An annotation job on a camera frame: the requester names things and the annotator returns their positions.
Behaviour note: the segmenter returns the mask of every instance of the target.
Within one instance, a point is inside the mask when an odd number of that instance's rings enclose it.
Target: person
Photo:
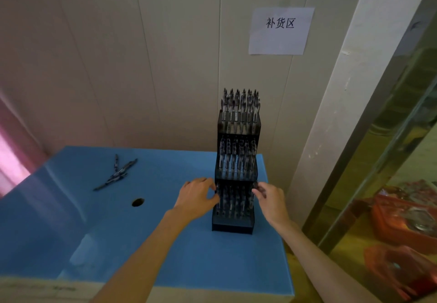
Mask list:
[[[185,182],[174,207],[164,214],[152,234],[114,273],[91,302],[144,303],[179,233],[192,220],[203,216],[219,202],[217,194],[211,199],[207,198],[209,188],[216,190],[211,178]],[[320,251],[290,220],[282,189],[259,182],[258,189],[252,191],[258,198],[265,218],[287,242],[325,303],[380,302]]]

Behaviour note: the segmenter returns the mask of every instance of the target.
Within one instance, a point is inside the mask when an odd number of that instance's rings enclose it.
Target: hand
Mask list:
[[[272,184],[259,182],[258,189],[253,188],[252,192],[258,198],[264,217],[273,228],[278,230],[278,227],[291,223],[282,189]]]
[[[198,178],[185,182],[179,191],[173,210],[178,210],[183,220],[188,222],[200,218],[220,201],[218,194],[211,199],[206,198],[209,188],[216,190],[216,185],[211,178]]]

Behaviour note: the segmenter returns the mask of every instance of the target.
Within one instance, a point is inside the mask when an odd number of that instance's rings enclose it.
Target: pen holder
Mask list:
[[[261,120],[258,116],[255,123],[232,121],[234,117],[223,111],[218,117],[215,182],[220,203],[212,211],[212,230],[252,234],[255,225],[252,188],[257,186],[258,179],[256,153],[240,157],[240,154],[223,156],[219,151],[223,140],[238,146],[255,143],[257,149]]]

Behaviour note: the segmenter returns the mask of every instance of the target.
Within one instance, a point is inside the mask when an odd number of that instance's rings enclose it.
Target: forearm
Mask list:
[[[292,222],[277,226],[311,283],[325,303],[380,303],[367,289],[350,277]]]
[[[145,303],[171,245],[188,224],[183,219],[178,210],[167,211],[152,234],[91,302]]]

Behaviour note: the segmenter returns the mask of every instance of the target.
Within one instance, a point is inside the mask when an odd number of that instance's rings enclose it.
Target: blue table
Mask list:
[[[120,166],[138,163],[126,179],[93,191],[112,174],[116,153]],[[0,200],[3,283],[106,282],[173,207],[182,184],[214,177],[215,162],[214,152],[64,148]],[[262,155],[257,162],[258,179],[266,181]],[[137,198],[145,202],[132,207]],[[282,240],[257,202],[253,235],[211,231],[210,212],[190,223],[156,286],[270,294],[279,301],[294,295]]]

